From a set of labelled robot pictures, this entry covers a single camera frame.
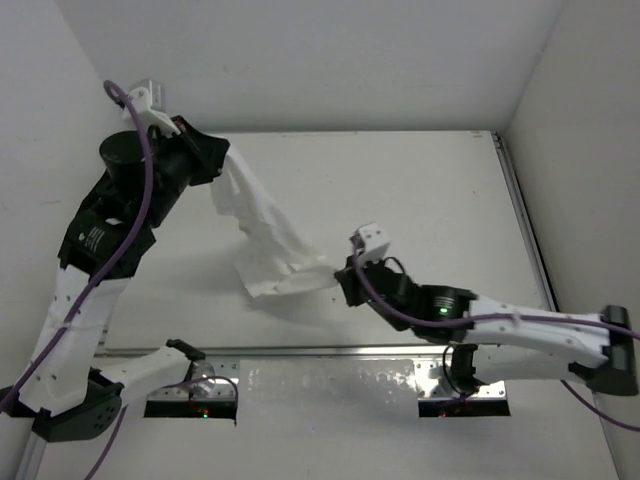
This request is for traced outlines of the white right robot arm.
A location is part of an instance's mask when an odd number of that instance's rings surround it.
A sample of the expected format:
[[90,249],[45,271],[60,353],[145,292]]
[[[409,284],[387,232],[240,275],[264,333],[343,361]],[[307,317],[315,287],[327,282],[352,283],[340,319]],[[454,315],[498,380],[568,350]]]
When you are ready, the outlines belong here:
[[639,393],[635,337],[622,306],[596,314],[536,310],[463,288],[417,284],[404,269],[354,257],[335,278],[348,306],[366,305],[396,331],[452,347],[447,376],[460,394],[524,379],[574,381],[619,397]]

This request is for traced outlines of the white printed t-shirt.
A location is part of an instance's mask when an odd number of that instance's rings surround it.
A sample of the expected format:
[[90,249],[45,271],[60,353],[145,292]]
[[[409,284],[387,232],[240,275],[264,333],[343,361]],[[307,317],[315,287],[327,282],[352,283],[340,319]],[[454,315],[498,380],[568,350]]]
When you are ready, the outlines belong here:
[[232,217],[246,237],[234,268],[254,299],[333,288],[335,268],[296,230],[250,166],[232,146],[210,187],[221,216]]

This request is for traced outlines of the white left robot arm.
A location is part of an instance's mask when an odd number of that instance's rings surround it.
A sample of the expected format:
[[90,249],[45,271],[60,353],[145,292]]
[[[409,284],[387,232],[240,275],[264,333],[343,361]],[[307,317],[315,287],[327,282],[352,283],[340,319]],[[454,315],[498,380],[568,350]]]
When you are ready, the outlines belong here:
[[65,232],[45,324],[23,376],[1,392],[4,413],[31,419],[49,443],[91,440],[131,401],[189,381],[205,356],[180,339],[118,367],[93,360],[155,230],[186,188],[222,174],[229,148],[185,120],[171,134],[150,126],[100,144],[104,173]]

